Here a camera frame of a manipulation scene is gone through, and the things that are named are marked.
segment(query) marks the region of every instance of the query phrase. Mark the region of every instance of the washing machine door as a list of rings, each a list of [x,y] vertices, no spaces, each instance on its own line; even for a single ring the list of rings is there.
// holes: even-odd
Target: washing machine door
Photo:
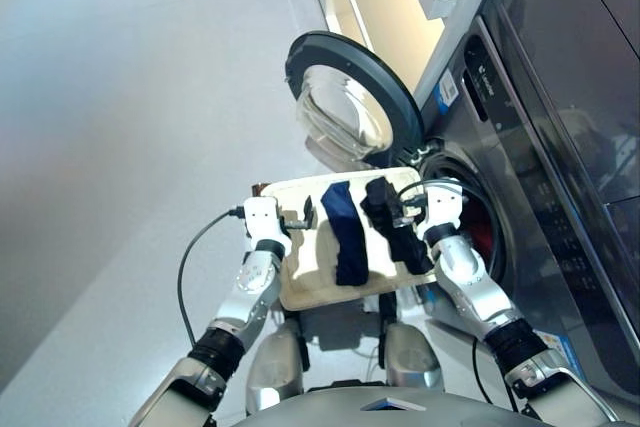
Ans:
[[[353,40],[303,34],[289,49],[285,71],[306,146],[334,171],[390,167],[422,144],[413,97],[380,58]]]

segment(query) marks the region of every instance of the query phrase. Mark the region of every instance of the robotic arm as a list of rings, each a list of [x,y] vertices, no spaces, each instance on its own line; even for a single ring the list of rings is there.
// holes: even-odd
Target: robotic arm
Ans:
[[[282,259],[291,252],[275,198],[249,198],[242,210],[251,250],[229,295],[191,352],[133,417],[132,427],[215,425],[210,412],[218,407],[227,381],[260,334],[280,294]]]
[[[435,276],[467,328],[491,350],[526,412],[553,425],[599,426],[618,420],[607,403],[533,332],[493,281],[482,257],[459,235],[461,189],[427,187],[429,219],[421,227],[432,249]]]

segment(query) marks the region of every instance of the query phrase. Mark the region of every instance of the black joint band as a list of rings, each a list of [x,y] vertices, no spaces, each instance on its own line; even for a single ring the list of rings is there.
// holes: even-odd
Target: black joint band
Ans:
[[[216,371],[226,382],[238,368],[244,353],[240,340],[229,332],[207,329],[189,352],[189,357]]]
[[[502,375],[547,350],[546,344],[524,319],[518,319],[490,332],[484,341],[491,348]]]
[[[446,239],[447,237],[453,237],[458,235],[458,230],[455,226],[448,222],[446,224],[434,225],[429,230],[427,230],[425,237],[429,247],[433,247],[442,239]]]
[[[259,240],[256,244],[256,250],[271,252],[278,259],[284,259],[284,245],[275,240]]]

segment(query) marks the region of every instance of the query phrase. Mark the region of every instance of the washing machine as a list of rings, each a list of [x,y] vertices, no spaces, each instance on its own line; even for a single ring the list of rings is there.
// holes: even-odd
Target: washing machine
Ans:
[[[585,380],[636,408],[639,5],[484,0],[421,106],[335,34],[301,36],[286,63],[307,148],[334,170],[411,165],[481,190],[493,212],[469,196],[462,229],[492,276]],[[429,302],[464,328],[444,292]]]

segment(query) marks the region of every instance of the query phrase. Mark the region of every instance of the white floor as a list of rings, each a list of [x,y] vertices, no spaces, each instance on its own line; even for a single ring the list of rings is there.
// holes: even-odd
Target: white floor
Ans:
[[[191,236],[253,183],[324,171],[283,82],[290,43],[322,28],[317,0],[0,0],[0,425],[126,425],[188,351]],[[196,333],[242,245],[228,220],[194,250]],[[307,385],[364,379],[374,345],[312,346]],[[449,390],[477,396],[457,348]],[[243,416],[248,366],[221,425]]]

